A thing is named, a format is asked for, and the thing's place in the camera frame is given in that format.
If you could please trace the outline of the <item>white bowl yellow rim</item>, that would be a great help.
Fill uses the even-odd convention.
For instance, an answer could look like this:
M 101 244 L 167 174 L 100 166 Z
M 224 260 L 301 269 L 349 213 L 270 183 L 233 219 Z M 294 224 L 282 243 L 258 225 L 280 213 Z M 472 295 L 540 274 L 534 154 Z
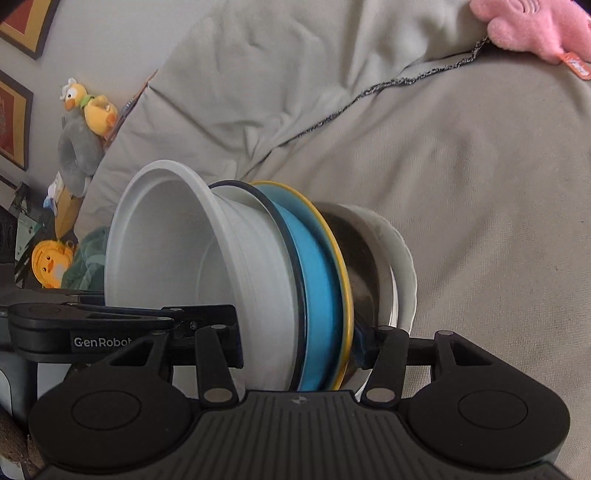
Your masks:
M 335 234 L 318 207 L 293 187 L 273 181 L 253 186 L 279 209 L 303 270 L 307 339 L 297 389 L 338 390 L 353 345 L 353 294 Z

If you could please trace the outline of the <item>blue enamel bowl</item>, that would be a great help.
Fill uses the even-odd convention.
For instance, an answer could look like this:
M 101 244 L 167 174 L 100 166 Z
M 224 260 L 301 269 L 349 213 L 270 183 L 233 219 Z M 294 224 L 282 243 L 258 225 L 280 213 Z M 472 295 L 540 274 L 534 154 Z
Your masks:
M 262 207 L 263 211 L 270 215 L 270 219 L 273 220 L 273 224 L 276 226 L 277 233 L 280 234 L 280 238 L 283 240 L 283 246 L 287 253 L 287 267 L 290 268 L 290 273 L 287 274 L 287 277 L 290 278 L 294 291 L 295 328 L 294 360 L 290 365 L 287 389 L 300 391 L 297 389 L 297 386 L 300 383 L 301 373 L 303 372 L 305 339 L 307 339 L 307 330 L 305 330 L 307 320 L 305 320 L 304 275 L 303 270 L 301 270 L 300 261 L 297 259 L 294 240 L 287 230 L 287 223 L 283 220 L 279 209 L 273 205 L 273 202 L 257 190 L 253 184 L 235 180 L 224 180 L 212 184 L 211 189 L 214 193 L 226 199 L 252 200 L 256 206 Z

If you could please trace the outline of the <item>plain white ceramic bowl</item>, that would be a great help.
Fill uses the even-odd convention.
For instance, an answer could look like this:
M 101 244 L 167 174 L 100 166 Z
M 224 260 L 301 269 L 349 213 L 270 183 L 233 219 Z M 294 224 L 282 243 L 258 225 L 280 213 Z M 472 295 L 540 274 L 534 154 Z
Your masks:
M 359 214 L 374 230 L 387 257 L 398 289 L 399 313 L 396 326 L 411 334 L 417 312 L 418 279 L 413 255 L 401 233 L 390 221 L 376 212 L 355 205 L 346 205 Z

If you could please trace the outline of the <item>stainless steel bowl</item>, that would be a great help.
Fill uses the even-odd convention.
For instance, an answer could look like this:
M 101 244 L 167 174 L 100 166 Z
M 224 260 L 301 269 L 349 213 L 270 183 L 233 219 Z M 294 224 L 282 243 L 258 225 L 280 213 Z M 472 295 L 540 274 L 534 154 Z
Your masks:
M 349 299 L 342 306 L 345 319 L 337 323 L 342 331 L 322 388 L 358 393 L 370 376 L 384 331 L 398 323 L 397 280 L 387 247 L 359 209 L 328 202 L 315 207 L 341 252 L 342 260 L 335 264 L 337 278 L 349 279 Z

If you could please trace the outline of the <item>white plastic tub bowl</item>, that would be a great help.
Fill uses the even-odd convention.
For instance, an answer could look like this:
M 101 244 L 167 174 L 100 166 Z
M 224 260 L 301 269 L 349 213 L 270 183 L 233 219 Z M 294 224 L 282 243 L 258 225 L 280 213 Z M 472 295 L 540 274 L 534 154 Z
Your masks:
M 270 215 L 226 199 L 171 160 L 143 167 L 116 208 L 107 242 L 111 307 L 229 304 L 242 342 L 247 389 L 287 390 L 296 348 L 287 253 Z

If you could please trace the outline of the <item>green towel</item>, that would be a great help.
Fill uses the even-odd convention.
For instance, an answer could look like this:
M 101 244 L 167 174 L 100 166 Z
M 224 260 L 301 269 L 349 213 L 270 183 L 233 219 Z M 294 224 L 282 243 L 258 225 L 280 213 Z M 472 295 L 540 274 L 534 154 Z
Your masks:
M 108 227 L 99 227 L 78 244 L 73 262 L 62 277 L 61 288 L 103 292 Z

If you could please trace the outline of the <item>orange round duck toy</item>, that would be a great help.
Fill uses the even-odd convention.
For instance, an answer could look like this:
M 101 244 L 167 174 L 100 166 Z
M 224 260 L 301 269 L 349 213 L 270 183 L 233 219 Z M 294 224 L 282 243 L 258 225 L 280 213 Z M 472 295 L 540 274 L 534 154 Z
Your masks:
M 71 241 L 43 240 L 35 246 L 31 268 L 43 288 L 61 287 L 63 275 L 72 265 L 75 249 Z

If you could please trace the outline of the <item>grey plush toy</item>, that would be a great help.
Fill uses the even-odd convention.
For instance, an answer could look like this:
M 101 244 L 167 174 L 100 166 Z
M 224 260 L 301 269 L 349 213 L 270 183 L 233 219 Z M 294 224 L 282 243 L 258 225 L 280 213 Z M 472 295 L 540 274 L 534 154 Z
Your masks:
M 58 160 L 64 186 L 72 195 L 85 196 L 103 156 L 101 138 L 89 129 L 83 114 L 67 112 L 62 117 Z

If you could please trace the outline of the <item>yellow duck plush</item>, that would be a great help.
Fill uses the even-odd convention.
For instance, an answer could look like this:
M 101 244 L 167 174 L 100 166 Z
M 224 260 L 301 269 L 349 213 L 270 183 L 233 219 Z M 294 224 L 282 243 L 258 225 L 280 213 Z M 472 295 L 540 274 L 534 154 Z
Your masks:
M 83 84 L 69 78 L 61 88 L 60 100 L 66 111 L 81 111 L 87 127 L 103 140 L 107 140 L 117 123 L 119 112 L 105 95 L 92 95 Z

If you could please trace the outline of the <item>beige sofa cover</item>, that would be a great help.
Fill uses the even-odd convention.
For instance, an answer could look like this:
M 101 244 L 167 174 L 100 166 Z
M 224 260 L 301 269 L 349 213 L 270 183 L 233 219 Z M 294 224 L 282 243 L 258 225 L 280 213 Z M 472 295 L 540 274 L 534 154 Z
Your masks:
M 374 210 L 418 274 L 413 332 L 450 329 L 558 393 L 590 475 L 590 86 L 483 48 L 464 1 L 219 1 L 109 147 L 75 232 L 158 159 Z

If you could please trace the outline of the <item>framed red picture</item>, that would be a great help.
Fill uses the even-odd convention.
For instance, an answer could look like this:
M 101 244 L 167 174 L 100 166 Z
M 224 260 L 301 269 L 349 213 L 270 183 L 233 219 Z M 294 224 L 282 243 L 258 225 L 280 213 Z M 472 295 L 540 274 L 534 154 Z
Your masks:
M 59 0 L 25 1 L 1 23 L 1 38 L 38 60 L 44 51 Z

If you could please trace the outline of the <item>pink plush toy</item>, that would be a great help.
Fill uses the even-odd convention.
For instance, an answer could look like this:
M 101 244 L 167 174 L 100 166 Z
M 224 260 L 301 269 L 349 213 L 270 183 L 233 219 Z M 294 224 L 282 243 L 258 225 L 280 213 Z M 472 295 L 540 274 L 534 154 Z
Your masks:
M 469 7 L 497 47 L 564 64 L 579 79 L 590 79 L 590 14 L 578 2 L 472 0 Z

